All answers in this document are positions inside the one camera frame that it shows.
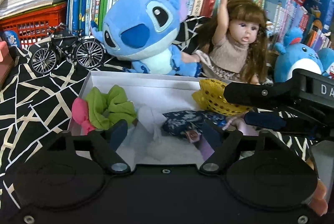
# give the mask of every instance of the yellow sequin bow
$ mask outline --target yellow sequin bow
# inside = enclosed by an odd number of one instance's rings
[[[228,85],[216,79],[199,81],[201,89],[192,94],[201,109],[210,110],[222,115],[231,116],[250,110],[250,107],[230,104],[224,98],[224,90]]]

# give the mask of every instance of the marill plush toy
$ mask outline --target marill plush toy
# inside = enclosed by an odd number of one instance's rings
[[[132,62],[133,69],[124,71],[197,77],[201,65],[183,62],[186,54],[172,44],[186,16],[186,0],[118,0],[103,31],[91,22],[91,32],[109,54]]]
[[[323,76],[334,78],[334,50],[331,48],[323,48],[318,52],[319,59],[324,67]]]
[[[274,68],[275,82],[285,82],[290,79],[294,69],[322,74],[323,66],[317,53],[307,45],[299,43],[301,38],[302,31],[293,28],[284,37],[283,44],[275,43],[275,49],[280,53]]]

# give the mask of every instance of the plush toy's red inner ear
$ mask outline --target plush toy's red inner ear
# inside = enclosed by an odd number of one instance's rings
[[[291,41],[290,45],[295,44],[295,43],[299,43],[302,40],[302,38],[295,38]]]

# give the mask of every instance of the miniature bicycle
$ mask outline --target miniature bicycle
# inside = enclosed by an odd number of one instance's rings
[[[102,64],[105,49],[93,36],[82,36],[83,29],[73,30],[73,35],[66,29],[67,25],[60,23],[49,27],[50,41],[47,47],[38,48],[31,56],[29,63],[31,68],[39,74],[51,72],[61,61],[66,58],[72,65],[75,61],[86,69],[93,69]]]

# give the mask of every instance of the doll's raised arm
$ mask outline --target doll's raised arm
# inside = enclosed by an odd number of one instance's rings
[[[226,7],[227,3],[228,0],[220,0],[220,5],[218,7],[217,13],[217,27],[212,38],[213,45],[218,44],[226,36],[229,23],[228,9]]]

